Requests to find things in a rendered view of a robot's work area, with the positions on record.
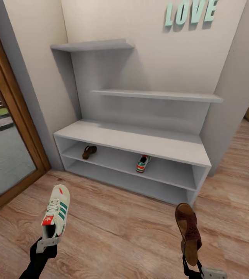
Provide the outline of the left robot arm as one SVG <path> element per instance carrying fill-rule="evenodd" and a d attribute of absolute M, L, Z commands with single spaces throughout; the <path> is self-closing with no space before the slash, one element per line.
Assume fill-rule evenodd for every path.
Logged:
<path fill-rule="evenodd" d="M 30 250 L 30 264 L 23 272 L 19 279 L 39 279 L 39 276 L 44 269 L 47 260 L 55 258 L 57 255 L 57 244 L 60 242 L 60 237 L 38 239 L 36 243 L 31 246 Z"/>

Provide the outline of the gym shoe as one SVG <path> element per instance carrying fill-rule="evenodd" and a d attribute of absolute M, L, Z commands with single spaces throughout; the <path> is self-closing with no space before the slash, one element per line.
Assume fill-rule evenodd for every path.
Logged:
<path fill-rule="evenodd" d="M 147 163 L 149 163 L 151 161 L 151 156 L 149 155 L 143 155 L 141 156 L 140 160 L 137 163 L 137 168 L 136 171 L 137 172 L 144 172 L 145 171 L 145 166 L 147 165 Z"/>
<path fill-rule="evenodd" d="M 67 213 L 70 205 L 70 192 L 63 184 L 57 184 L 41 223 L 43 238 L 62 237 L 67 223 Z"/>

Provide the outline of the sandal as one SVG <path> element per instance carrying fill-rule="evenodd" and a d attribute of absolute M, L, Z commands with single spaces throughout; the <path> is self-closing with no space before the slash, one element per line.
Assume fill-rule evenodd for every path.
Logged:
<path fill-rule="evenodd" d="M 197 229 L 197 217 L 187 203 L 179 203 L 175 209 L 175 219 L 182 235 L 181 251 L 186 261 L 195 266 L 197 251 L 202 246 L 200 232 Z"/>
<path fill-rule="evenodd" d="M 97 146 L 89 146 L 87 149 L 85 148 L 84 153 L 82 155 L 83 160 L 87 160 L 90 154 L 94 154 L 97 151 Z"/>

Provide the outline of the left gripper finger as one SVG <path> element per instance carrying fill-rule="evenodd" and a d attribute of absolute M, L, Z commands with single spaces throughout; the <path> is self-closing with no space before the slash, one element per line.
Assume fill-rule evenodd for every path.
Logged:
<path fill-rule="evenodd" d="M 38 241 L 41 241 L 41 240 L 42 240 L 42 237 L 40 239 L 38 239 Z M 38 241 L 36 241 L 36 243 L 33 246 L 31 246 L 30 249 L 32 249 L 32 247 L 36 247 L 38 245 Z"/>

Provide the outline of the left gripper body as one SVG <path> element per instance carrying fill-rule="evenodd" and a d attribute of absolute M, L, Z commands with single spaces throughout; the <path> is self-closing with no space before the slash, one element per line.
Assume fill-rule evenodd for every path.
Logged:
<path fill-rule="evenodd" d="M 55 258 L 57 255 L 57 245 L 48 246 L 43 253 L 36 254 L 37 247 L 32 247 L 30 250 L 30 264 L 34 262 L 38 262 L 42 265 L 42 269 L 44 269 L 47 260 L 50 258 Z"/>

